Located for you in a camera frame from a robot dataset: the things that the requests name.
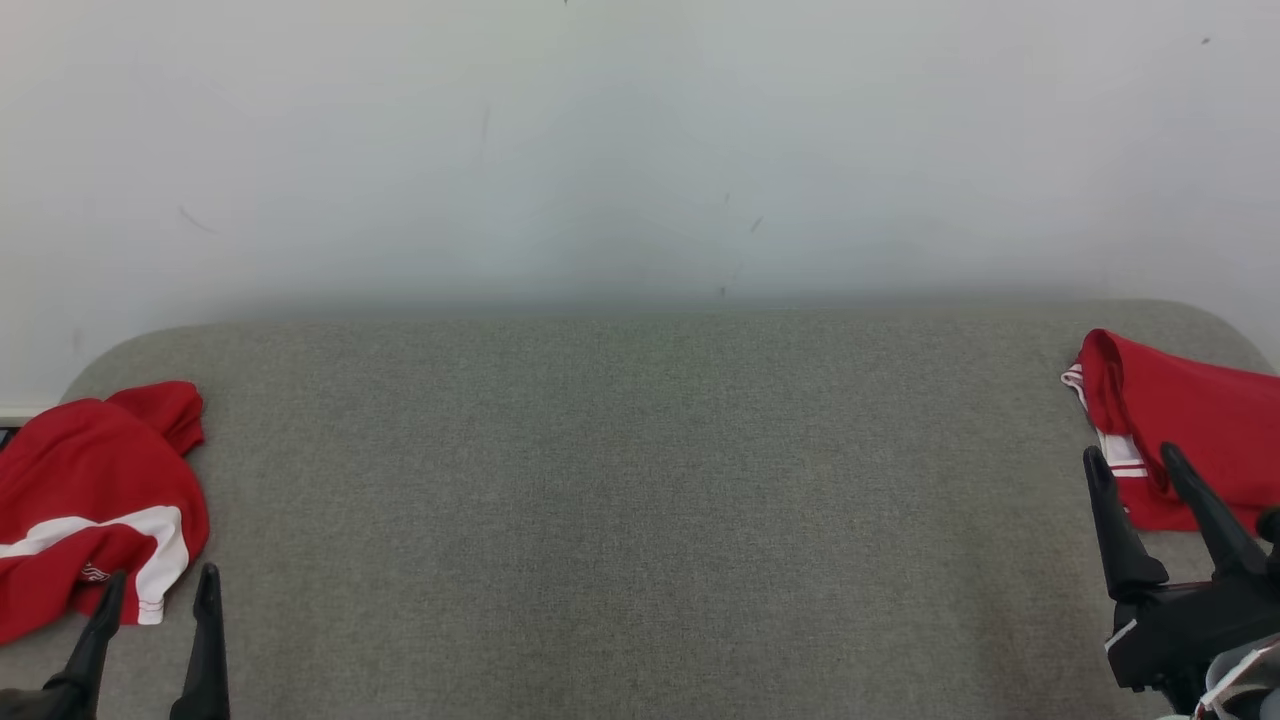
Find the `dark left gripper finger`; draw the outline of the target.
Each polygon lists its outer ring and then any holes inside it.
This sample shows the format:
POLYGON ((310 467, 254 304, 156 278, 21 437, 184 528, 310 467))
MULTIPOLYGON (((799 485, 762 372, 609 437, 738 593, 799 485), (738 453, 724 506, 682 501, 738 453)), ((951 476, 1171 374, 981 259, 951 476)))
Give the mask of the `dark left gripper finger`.
POLYGON ((201 568, 192 606, 195 638, 170 720, 230 720, 225 623, 218 566, 201 568))
POLYGON ((120 626, 124 593, 125 574, 116 571, 105 584, 64 669, 45 683, 46 708, 40 720, 96 720, 108 647, 120 626))

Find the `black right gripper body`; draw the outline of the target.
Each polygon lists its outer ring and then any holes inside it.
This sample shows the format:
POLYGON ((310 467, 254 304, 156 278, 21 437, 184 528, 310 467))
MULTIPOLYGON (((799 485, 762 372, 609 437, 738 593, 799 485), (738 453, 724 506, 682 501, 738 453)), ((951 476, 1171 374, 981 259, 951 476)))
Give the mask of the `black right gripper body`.
POLYGON ((1220 655, 1280 635, 1280 585, 1266 575, 1121 584, 1105 657, 1117 687, 1160 693, 1189 714, 1220 655))

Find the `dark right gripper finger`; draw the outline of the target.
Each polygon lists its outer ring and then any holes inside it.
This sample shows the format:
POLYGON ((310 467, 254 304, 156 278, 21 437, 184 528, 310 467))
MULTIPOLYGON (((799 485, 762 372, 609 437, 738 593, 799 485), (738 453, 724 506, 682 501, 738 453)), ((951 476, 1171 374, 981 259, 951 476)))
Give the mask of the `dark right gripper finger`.
POLYGON ((1117 480, 1096 445, 1085 450, 1085 483, 1108 597, 1130 601, 1165 585, 1169 573, 1149 556, 1130 524, 1117 480))
POLYGON ((1265 575, 1266 555, 1183 451, 1162 443, 1162 460, 1172 488, 1197 521, 1213 564, 1212 580, 1265 575))

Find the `red Bulls basketball jersey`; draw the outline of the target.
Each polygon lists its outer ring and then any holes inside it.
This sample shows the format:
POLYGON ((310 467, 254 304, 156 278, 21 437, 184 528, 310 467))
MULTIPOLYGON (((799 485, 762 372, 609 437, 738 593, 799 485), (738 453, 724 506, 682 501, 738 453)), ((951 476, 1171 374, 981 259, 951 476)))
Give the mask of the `red Bulls basketball jersey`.
POLYGON ((1198 363, 1094 329, 1061 374, 1093 425, 1132 524, 1196 532, 1161 447, 1180 448, 1247 530, 1280 506, 1280 377, 1198 363))

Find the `red shorts with white stripe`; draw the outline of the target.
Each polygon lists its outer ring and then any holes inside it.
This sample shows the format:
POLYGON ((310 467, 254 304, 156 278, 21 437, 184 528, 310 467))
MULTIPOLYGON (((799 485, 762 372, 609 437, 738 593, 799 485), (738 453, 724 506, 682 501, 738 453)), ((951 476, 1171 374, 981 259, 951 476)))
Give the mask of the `red shorts with white stripe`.
POLYGON ((187 459, 202 411, 189 382, 141 386, 52 407, 0 451, 0 644, 92 614, 119 573, 122 624, 161 623, 210 536, 187 459))

